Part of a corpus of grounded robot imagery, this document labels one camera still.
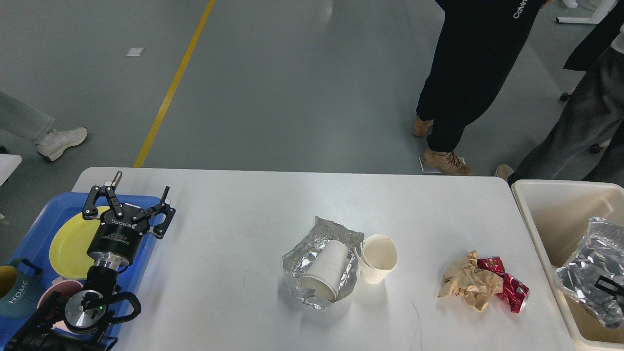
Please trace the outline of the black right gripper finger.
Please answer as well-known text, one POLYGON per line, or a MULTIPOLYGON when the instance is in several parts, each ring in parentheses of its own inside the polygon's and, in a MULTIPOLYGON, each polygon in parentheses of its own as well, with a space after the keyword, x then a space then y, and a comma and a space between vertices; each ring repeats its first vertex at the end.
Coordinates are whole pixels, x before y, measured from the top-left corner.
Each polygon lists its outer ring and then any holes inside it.
POLYGON ((597 288, 613 297, 622 297, 624 295, 624 287, 604 275, 600 275, 597 279, 597 288))

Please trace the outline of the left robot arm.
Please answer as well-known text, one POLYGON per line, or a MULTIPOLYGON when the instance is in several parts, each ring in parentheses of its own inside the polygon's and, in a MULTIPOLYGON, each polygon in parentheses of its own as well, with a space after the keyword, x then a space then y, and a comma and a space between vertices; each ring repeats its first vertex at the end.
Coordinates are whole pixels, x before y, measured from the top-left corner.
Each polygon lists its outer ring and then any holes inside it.
POLYGON ((135 291, 176 213, 112 183, 47 202, 1 278, 3 351, 108 351, 142 311, 135 291))

